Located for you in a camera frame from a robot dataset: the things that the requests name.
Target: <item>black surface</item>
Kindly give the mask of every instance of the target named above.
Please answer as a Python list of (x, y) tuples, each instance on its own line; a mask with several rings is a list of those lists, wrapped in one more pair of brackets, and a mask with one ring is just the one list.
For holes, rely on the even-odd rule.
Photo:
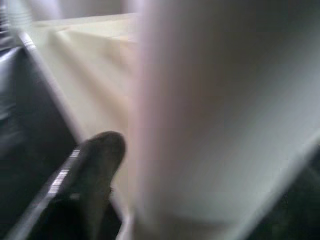
[[(0, 57), (2, 239), (76, 142), (25, 51), (13, 48)], [(111, 206), (107, 213), (101, 234), (113, 239), (121, 222)]]

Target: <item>white cylinder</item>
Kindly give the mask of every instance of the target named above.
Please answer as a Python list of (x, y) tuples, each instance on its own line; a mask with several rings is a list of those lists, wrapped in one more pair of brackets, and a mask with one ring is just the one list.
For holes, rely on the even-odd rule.
[(319, 9), (297, 6), (144, 1), (119, 238), (238, 239), (282, 194), (320, 129)]

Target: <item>black object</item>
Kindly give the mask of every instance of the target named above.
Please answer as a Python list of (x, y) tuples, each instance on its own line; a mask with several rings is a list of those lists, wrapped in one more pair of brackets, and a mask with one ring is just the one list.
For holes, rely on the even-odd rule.
[(116, 132), (82, 143), (45, 184), (7, 239), (95, 240), (111, 180), (124, 154), (124, 139)]

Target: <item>white tube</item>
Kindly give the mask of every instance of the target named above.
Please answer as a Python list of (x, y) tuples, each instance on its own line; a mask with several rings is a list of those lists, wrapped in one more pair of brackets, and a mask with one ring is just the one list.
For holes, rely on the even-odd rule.
[(119, 239), (238, 239), (280, 196), (320, 128), (319, 9), (300, 3), (144, 1)]

